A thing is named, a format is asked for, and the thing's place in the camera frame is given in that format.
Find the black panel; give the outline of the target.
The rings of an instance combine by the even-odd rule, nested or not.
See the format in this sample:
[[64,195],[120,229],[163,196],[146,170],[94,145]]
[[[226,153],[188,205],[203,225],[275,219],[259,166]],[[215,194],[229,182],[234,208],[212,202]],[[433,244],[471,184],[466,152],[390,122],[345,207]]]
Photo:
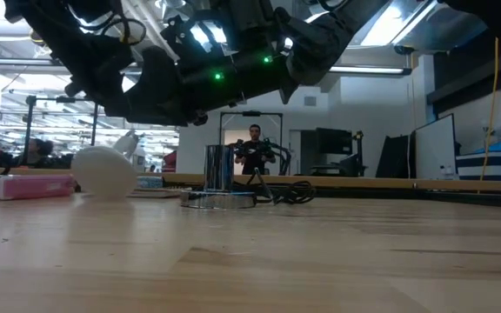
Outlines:
[[410,136],[386,137],[379,158],[376,178],[410,177]]

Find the long ceiling light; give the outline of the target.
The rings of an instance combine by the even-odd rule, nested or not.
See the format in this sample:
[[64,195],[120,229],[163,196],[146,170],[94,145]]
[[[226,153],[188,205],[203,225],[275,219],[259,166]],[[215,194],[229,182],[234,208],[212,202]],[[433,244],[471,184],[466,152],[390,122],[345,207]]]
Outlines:
[[387,68],[387,67],[361,67],[361,66],[332,66],[330,73],[344,74],[376,74],[376,75],[410,75],[409,68]]

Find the blue white striped box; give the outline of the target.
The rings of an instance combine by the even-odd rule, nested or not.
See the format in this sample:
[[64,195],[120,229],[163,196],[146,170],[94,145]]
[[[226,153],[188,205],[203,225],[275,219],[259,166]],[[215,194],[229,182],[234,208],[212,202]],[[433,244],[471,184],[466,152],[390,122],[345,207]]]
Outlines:
[[501,142],[494,143],[485,150],[456,157],[456,166],[461,180],[479,180],[481,175],[488,181],[501,181]]

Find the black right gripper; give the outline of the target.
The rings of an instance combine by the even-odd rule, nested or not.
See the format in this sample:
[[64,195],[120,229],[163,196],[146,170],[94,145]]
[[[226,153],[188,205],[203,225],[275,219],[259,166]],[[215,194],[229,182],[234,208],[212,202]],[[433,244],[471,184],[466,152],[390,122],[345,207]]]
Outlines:
[[209,111],[274,90],[287,104],[298,84],[283,54],[283,14],[270,0],[210,0],[187,20],[168,18],[163,38],[178,56],[177,78],[163,106]]

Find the black monitor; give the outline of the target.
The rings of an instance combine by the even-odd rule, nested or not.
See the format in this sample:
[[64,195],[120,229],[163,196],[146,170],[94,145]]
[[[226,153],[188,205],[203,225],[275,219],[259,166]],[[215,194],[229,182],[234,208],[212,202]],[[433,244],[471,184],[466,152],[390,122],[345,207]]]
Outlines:
[[347,130],[316,128],[317,149],[322,154],[351,155],[353,135]]

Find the person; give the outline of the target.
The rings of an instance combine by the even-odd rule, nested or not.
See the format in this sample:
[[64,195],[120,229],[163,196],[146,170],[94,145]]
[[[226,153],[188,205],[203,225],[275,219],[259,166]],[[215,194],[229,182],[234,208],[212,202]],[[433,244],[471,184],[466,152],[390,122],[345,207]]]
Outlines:
[[19,165],[32,169],[68,170],[72,155],[52,156],[54,143],[50,140],[31,138],[28,151],[22,155]]
[[276,157],[270,150],[260,149],[263,142],[260,140],[261,128],[252,124],[249,128],[250,139],[241,145],[241,150],[235,155],[235,163],[242,164],[242,174],[251,175],[258,169],[260,174],[265,173],[267,163],[275,163]]

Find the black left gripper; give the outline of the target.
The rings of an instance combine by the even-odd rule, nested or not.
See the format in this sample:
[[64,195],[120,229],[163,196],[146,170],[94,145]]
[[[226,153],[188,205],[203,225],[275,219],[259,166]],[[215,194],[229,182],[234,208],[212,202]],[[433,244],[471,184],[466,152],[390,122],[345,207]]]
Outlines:
[[84,92],[108,116],[124,117],[130,123],[180,127],[207,123],[206,113],[184,102],[176,65],[162,48],[143,50],[142,74],[125,92],[124,70],[135,62],[130,42],[68,32],[65,45],[65,65],[71,73],[67,96]]

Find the white machine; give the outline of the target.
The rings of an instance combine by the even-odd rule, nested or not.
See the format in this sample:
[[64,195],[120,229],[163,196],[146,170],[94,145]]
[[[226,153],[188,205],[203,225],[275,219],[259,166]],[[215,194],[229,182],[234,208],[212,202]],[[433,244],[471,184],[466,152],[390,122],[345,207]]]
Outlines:
[[113,148],[123,154],[137,172],[144,172],[146,168],[146,152],[140,143],[141,138],[135,130],[129,130],[113,144]]

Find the red chair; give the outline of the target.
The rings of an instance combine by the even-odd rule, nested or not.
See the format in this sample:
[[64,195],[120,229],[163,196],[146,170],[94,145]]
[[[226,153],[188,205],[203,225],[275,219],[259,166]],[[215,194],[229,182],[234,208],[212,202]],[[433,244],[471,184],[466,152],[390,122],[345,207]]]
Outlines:
[[175,173],[177,170],[177,152],[173,150],[171,153],[166,154],[162,161],[162,172]]

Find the black metal table frame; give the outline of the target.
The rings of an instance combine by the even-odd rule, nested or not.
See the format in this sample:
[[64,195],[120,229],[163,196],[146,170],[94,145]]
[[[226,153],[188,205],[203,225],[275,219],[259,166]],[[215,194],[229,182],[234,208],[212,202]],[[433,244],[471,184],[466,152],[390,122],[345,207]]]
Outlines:
[[269,184],[271,195],[279,203],[304,204],[316,198],[357,198],[384,200],[424,200],[501,207],[501,192],[435,191],[419,189],[379,189],[312,187],[304,181],[293,184]]

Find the pink and white box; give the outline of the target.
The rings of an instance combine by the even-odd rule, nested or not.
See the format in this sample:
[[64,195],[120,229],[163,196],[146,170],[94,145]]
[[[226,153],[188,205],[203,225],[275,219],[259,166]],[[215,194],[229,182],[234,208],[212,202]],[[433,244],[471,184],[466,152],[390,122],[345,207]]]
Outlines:
[[0,176],[0,200],[70,196],[75,187],[71,175]]

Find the whiteboard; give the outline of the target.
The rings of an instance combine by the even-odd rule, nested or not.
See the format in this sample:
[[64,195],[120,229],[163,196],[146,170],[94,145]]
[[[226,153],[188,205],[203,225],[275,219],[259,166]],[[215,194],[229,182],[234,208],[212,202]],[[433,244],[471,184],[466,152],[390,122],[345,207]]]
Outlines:
[[415,170],[419,179],[457,178],[454,115],[415,130]]

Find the brown cardboard sheet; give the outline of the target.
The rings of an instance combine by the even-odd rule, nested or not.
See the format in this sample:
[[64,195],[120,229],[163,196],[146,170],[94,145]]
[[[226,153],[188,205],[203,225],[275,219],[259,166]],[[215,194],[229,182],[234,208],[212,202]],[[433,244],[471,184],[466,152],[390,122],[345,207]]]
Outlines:
[[180,197],[184,191],[191,191],[191,188],[136,189],[133,190],[128,197],[175,198]]

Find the chrome lamp socket base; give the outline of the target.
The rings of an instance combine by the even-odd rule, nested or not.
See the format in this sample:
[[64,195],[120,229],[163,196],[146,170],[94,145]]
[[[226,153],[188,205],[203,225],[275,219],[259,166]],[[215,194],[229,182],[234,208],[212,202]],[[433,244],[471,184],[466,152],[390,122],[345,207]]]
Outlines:
[[256,206],[255,194],[234,191],[234,149],[229,145],[208,145],[205,151],[202,190],[181,193],[181,206],[200,210],[240,210]]

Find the light brown wooden desk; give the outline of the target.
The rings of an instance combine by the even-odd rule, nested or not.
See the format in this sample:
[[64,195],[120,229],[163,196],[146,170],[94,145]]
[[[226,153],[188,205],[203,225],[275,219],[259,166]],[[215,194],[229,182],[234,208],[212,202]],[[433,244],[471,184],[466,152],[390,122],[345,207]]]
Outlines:
[[[14,168],[11,175],[64,175],[71,170],[44,170]],[[167,183],[202,185],[202,174],[178,173],[139,173],[141,176],[161,176]],[[501,181],[475,180],[430,180],[402,178],[368,178],[341,176],[263,176],[266,183],[289,184],[297,181],[308,181],[315,187],[327,188],[360,188],[360,189],[399,189],[399,190],[462,190],[501,192]]]

